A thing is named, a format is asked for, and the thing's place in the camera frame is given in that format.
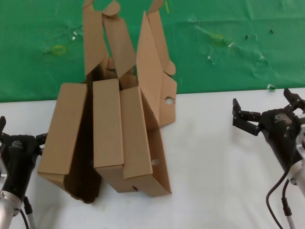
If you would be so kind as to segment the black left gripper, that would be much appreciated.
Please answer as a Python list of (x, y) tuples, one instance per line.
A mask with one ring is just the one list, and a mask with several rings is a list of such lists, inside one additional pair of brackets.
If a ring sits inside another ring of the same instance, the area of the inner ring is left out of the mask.
[(3, 190), (24, 198), (38, 156), (42, 155), (47, 133), (37, 136), (3, 134), (6, 118), (0, 117), (0, 155), (8, 171)]

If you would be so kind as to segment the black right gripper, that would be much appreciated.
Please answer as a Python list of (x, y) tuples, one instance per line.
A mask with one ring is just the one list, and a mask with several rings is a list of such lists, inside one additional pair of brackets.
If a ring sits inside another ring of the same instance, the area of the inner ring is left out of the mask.
[(302, 159), (296, 149), (296, 139), (301, 132), (301, 125), (305, 123), (305, 115), (296, 115), (293, 111), (305, 111), (305, 101), (284, 89), (284, 97), (289, 104), (283, 109), (263, 112), (243, 111), (236, 98), (233, 99), (233, 126), (245, 132), (258, 136), (261, 131), (266, 142), (271, 147), (283, 171), (287, 171), (293, 164)]

